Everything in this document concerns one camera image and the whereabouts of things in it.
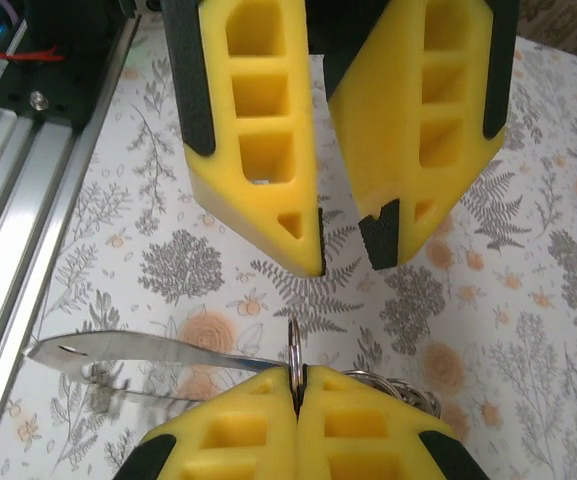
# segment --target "metal blade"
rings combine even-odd
[[[210,365],[254,373],[287,366],[274,360],[227,355],[165,337],[123,330],[53,337],[27,348],[23,354],[42,365],[66,373],[80,383],[95,383],[94,378],[84,375],[84,367],[104,361],[145,360],[185,366]]]

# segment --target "key ring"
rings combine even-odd
[[[346,370],[343,373],[398,400],[402,400],[422,412],[441,418],[441,403],[431,392],[415,388],[408,382],[398,378],[385,378],[365,370]]]
[[[304,364],[301,356],[299,323],[296,318],[292,318],[288,323],[288,372],[290,374],[290,391],[295,405],[298,405],[300,392],[304,385]]]

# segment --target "rectangular cutout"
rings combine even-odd
[[[394,454],[386,452],[332,452],[328,455],[330,480],[399,480],[402,475],[400,463]]]
[[[432,0],[426,7],[425,50],[463,50],[470,36],[468,4]]]
[[[252,413],[229,413],[213,420],[201,448],[261,447],[266,444],[268,420]]]
[[[242,134],[239,150],[243,174],[251,183],[287,183],[295,176],[291,133]]]
[[[421,124],[419,163],[423,168],[454,165],[463,148],[462,122],[458,119],[428,120]]]
[[[465,64],[430,64],[423,69],[422,103],[459,102],[466,89]]]
[[[180,480],[255,480],[255,464],[188,465]]]
[[[376,408],[352,407],[329,410],[326,413],[324,432],[326,437],[388,437],[386,418]]]
[[[288,113],[288,78],[285,75],[235,75],[232,93],[239,118]]]
[[[243,0],[226,24],[228,54],[283,55],[286,51],[279,0]]]

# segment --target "floral tablecloth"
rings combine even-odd
[[[193,200],[163,26],[144,20],[34,339],[129,328],[284,358],[286,320],[297,315],[307,362],[436,392],[444,419],[493,479],[577,479],[577,58],[518,40],[515,60],[503,151],[416,258],[381,273],[356,227],[312,60],[330,269],[293,301],[303,281]],[[122,365],[111,367],[118,378]],[[131,368],[133,385],[201,398],[244,378]],[[148,429],[187,408],[99,413],[97,394],[25,362],[1,417],[0,478],[111,478]]]

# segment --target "screw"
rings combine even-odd
[[[35,90],[30,94],[30,106],[40,112],[48,108],[48,99],[43,93]]]

